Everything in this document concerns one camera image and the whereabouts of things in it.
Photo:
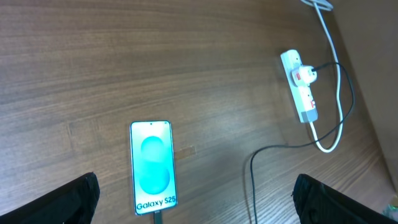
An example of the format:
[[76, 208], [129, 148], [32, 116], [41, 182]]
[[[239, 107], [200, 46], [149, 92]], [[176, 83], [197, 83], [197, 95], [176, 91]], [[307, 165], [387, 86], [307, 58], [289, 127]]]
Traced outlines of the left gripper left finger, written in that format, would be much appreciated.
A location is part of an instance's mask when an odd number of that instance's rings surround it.
[[93, 172], [9, 212], [1, 223], [91, 223], [100, 199]]

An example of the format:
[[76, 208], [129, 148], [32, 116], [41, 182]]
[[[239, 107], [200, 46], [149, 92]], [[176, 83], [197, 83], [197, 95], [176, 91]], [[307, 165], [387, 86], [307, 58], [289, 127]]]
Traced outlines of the Galaxy S25 smartphone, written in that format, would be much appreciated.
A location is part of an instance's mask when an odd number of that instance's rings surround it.
[[135, 121], [129, 131], [135, 213], [175, 207], [178, 196], [171, 123]]

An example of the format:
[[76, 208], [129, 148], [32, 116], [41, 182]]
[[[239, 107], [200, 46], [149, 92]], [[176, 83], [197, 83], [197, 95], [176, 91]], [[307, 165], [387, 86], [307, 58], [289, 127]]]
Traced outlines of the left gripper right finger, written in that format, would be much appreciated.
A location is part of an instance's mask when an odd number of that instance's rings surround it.
[[297, 177], [292, 196], [301, 223], [397, 223], [307, 174]]

